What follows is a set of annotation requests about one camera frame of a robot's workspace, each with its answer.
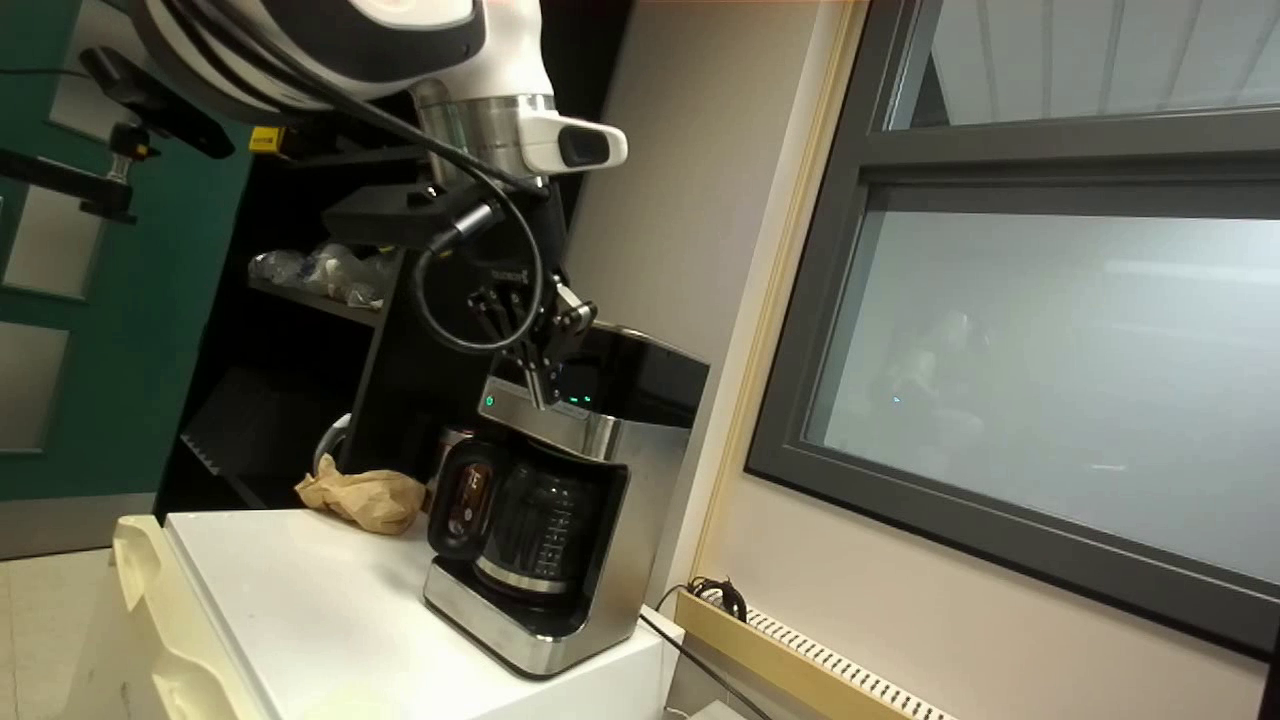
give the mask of stainless steel base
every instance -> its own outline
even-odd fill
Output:
[[[624,625],[584,620],[568,636],[536,636],[441,563],[430,570],[430,603],[525,675],[560,675],[635,633],[634,618]]]

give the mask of frosted window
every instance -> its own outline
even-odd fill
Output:
[[[83,299],[99,233],[103,221],[81,213],[81,201],[30,187],[0,284]]]
[[[885,213],[824,449],[1280,579],[1280,225]]]
[[[1280,105],[1280,0],[942,0],[911,125]]]
[[[0,452],[42,452],[67,332],[0,319]]]

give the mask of black cable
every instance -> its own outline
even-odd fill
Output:
[[[532,332],[532,323],[536,323],[540,290],[543,290],[543,252],[536,249],[536,238],[532,238],[527,221],[525,221],[520,213],[515,213],[511,221],[520,225],[520,238],[525,238],[525,245],[527,245],[536,299],[532,299],[532,314],[525,314],[525,319],[520,319],[507,335],[499,335],[499,340],[479,340],[479,343],[476,343],[476,340],[465,340],[465,335],[450,332],[450,327],[437,319],[437,314],[434,314],[434,303],[430,303],[430,268],[434,268],[437,257],[450,249],[450,242],[446,242],[446,245],[430,245],[430,249],[417,257],[417,264],[413,264],[413,303],[417,303],[417,314],[430,319],[430,327],[434,327],[446,343],[452,343],[456,353],[503,353],[503,349],[520,343],[520,340]]]
[[[465,340],[465,335],[450,332],[434,314],[424,314],[424,319],[430,319],[430,327],[434,327],[446,343],[452,343],[452,349],[461,349],[461,353],[499,353],[499,349],[520,343],[520,340],[527,335],[527,327],[536,323],[540,308],[543,308],[543,252],[540,252],[540,245],[536,245],[525,213],[515,210],[515,201],[507,201],[507,195],[496,187],[496,179],[503,179],[503,185],[511,185],[511,187],[525,187],[525,185],[520,185],[515,175],[491,169],[491,163],[479,163],[479,160],[471,160],[471,155],[465,155],[465,154],[434,140],[430,132],[404,125],[404,122],[392,116],[392,112],[379,112],[378,105],[353,101],[349,92],[332,87],[328,81],[322,81],[317,71],[309,71],[297,58],[273,49],[273,44],[264,41],[264,34],[253,26],[253,15],[244,15],[236,5],[213,0],[213,7],[215,7],[227,26],[236,26],[264,58],[273,58],[278,64],[286,64],[314,96],[322,96],[322,101],[328,101],[332,109],[341,109],[341,112],[349,112],[349,116],[358,116],[358,122],[363,122],[363,125],[378,125],[378,129],[384,129],[384,132],[392,132],[392,137],[399,137],[399,140],[408,140],[408,143],[424,143],[430,154],[437,154],[441,160],[450,160],[452,169],[461,169],[465,175],[471,175],[476,187],[479,187],[491,204],[499,204],[503,218],[515,221],[515,229],[520,229],[520,238],[527,242],[527,252],[532,252],[532,296],[527,296],[527,314],[525,314],[525,319],[515,323],[515,332],[507,332],[507,335],[499,335],[499,340],[488,340],[488,343],[476,343],[476,340]]]
[[[768,714],[739,688],[733,688],[708,662],[701,662],[692,647],[684,647],[675,636],[670,636],[657,620],[650,620],[640,614],[640,620],[665,641],[671,644],[689,663],[696,663],[701,672],[708,672],[720,688],[727,688],[727,696],[735,696],[743,710],[753,710],[762,720],[768,720]]]
[[[753,618],[743,592],[733,579],[714,579],[714,575],[689,575],[684,585],[671,585],[651,607],[665,607],[680,590],[696,599],[725,607],[739,625],[750,625]]]

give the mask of white countertop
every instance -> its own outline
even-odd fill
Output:
[[[279,717],[660,717],[675,652],[635,636],[557,681],[525,681],[424,603],[434,547],[317,513],[177,513],[224,636]]]

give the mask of window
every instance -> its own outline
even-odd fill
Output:
[[[1275,101],[1280,0],[874,5],[750,467],[1273,652]]]

